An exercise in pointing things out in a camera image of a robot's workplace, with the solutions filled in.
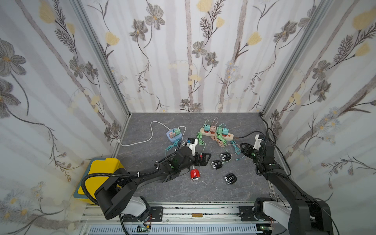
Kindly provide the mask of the black shaver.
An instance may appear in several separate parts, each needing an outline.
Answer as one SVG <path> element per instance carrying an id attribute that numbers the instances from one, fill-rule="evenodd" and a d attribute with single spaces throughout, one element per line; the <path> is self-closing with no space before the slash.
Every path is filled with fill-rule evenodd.
<path id="1" fill-rule="evenodd" d="M 220 160 L 214 160 L 211 162 L 212 169 L 218 170 L 223 167 L 223 163 Z"/>
<path id="2" fill-rule="evenodd" d="M 233 185 L 237 181 L 237 177 L 233 173 L 229 173 L 224 177 L 227 185 Z"/>
<path id="3" fill-rule="evenodd" d="M 232 155 L 228 152 L 221 153 L 220 154 L 220 159 L 223 163 L 229 162 L 232 159 Z"/>

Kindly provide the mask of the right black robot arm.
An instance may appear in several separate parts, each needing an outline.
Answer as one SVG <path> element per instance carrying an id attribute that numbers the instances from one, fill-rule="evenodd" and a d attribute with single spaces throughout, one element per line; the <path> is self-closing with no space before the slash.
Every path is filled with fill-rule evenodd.
<path id="1" fill-rule="evenodd" d="M 274 145 L 265 141 L 259 149 L 241 143 L 241 153 L 256 164 L 256 174 L 263 176 L 278 189 L 289 203 L 285 208 L 274 199 L 257 198 L 254 216 L 257 219 L 273 218 L 284 226 L 291 235 L 332 235 L 333 225 L 329 205 L 317 201 L 301 189 L 286 174 L 285 169 L 274 158 Z"/>

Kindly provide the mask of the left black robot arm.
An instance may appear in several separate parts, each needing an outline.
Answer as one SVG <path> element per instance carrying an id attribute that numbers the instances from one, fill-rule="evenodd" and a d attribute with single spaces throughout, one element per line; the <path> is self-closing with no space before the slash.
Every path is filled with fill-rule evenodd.
<path id="1" fill-rule="evenodd" d="M 184 169 L 206 166 L 210 153 L 192 152 L 183 146 L 157 161 L 149 170 L 127 171 L 117 161 L 111 172 L 103 167 L 90 171 L 81 180 L 81 188 L 90 202 L 98 205 L 104 217 L 109 220 L 121 214 L 128 214 L 138 220 L 145 220 L 150 206 L 143 197 L 135 197 L 138 188 L 152 183 L 166 183 L 180 176 Z"/>

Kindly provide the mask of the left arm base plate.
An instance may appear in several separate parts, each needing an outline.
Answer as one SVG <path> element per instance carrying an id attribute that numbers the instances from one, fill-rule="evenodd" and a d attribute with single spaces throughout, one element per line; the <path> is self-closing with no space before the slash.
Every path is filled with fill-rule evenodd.
<path id="1" fill-rule="evenodd" d="M 123 222 L 162 222 L 163 219 L 163 207 L 149 207 L 139 216 L 133 216 L 130 214 L 125 214 L 122 216 Z"/>

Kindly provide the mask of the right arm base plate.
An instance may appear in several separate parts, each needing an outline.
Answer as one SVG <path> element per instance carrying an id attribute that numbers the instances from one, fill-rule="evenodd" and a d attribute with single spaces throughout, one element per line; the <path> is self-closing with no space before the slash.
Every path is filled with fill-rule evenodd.
<path id="1" fill-rule="evenodd" d="M 254 206 L 239 206 L 237 216 L 242 222 L 275 222 L 273 218 L 263 214 L 259 209 L 255 209 Z"/>

